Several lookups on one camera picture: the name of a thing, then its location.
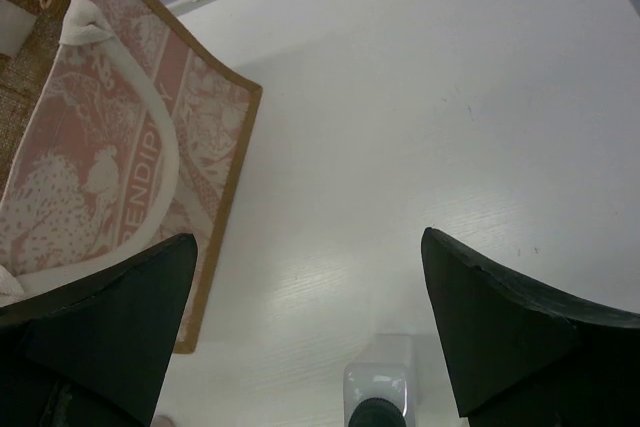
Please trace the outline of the white square bottle black cap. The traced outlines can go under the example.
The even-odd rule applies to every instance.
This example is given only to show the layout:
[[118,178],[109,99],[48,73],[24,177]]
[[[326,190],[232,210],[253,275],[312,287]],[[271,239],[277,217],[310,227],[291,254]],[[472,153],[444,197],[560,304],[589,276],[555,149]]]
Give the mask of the white square bottle black cap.
[[344,369],[344,425],[415,426],[417,398],[413,339],[380,334]]

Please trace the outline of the pink printed canvas bag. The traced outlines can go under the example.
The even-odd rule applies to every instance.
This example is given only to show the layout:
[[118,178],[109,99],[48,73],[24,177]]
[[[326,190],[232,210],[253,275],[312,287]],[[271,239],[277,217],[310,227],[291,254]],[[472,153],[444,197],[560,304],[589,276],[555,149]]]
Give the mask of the pink printed canvas bag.
[[179,233],[192,353],[262,96],[159,0],[1,0],[1,302]]

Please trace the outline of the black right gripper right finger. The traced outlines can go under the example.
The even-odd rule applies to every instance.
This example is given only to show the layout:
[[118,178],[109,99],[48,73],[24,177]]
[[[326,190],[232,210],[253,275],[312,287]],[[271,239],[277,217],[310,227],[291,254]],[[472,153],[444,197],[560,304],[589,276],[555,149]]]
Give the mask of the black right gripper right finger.
[[470,425],[638,425],[638,314],[546,285],[437,229],[424,231],[421,255]]

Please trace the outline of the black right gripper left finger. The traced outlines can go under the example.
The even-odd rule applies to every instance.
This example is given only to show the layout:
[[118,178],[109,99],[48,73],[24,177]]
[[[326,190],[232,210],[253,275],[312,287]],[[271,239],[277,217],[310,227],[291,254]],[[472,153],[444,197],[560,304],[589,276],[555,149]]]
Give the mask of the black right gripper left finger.
[[148,426],[198,256],[191,234],[1,310],[4,426]]

